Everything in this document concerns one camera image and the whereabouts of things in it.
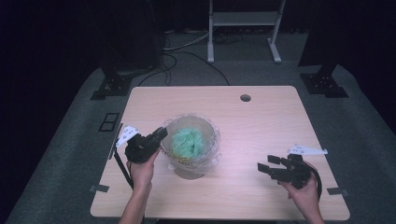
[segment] green cloth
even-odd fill
[[[202,133],[197,129],[180,129],[172,136],[172,149],[177,157],[195,158],[204,148]]]

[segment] handheld controller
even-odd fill
[[[128,140],[128,146],[125,148],[126,158],[133,163],[146,162],[160,147],[161,141],[167,135],[168,131],[164,127],[158,128],[146,137],[137,133],[133,138]]]

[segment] black curtain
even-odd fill
[[[321,0],[299,65],[345,67],[396,133],[395,11],[390,0]]]

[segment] wooden table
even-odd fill
[[[241,95],[251,100],[244,102]],[[162,153],[155,161],[153,188],[146,217],[287,220],[304,219],[288,193],[269,175],[257,170],[267,155],[287,157],[294,144],[321,148],[297,91],[290,86],[250,87],[139,87],[131,92],[121,123],[152,133],[170,118],[199,113],[220,131],[221,158],[217,169],[187,180],[168,168]],[[119,148],[121,158],[124,147]],[[323,193],[320,210],[325,220],[346,220],[343,196],[329,195],[337,188],[325,156],[304,156],[318,168]],[[132,190],[113,159],[107,161],[91,213],[95,217],[120,217]]]

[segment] person's right hand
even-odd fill
[[[324,223],[318,205],[317,179],[311,172],[306,185],[302,189],[295,188],[291,183],[279,182],[289,193],[297,208],[305,217],[308,223]]]
[[[151,179],[154,175],[154,161],[159,153],[160,150],[157,149],[145,163],[138,164],[127,161],[126,165],[131,172],[134,189],[151,189]]]

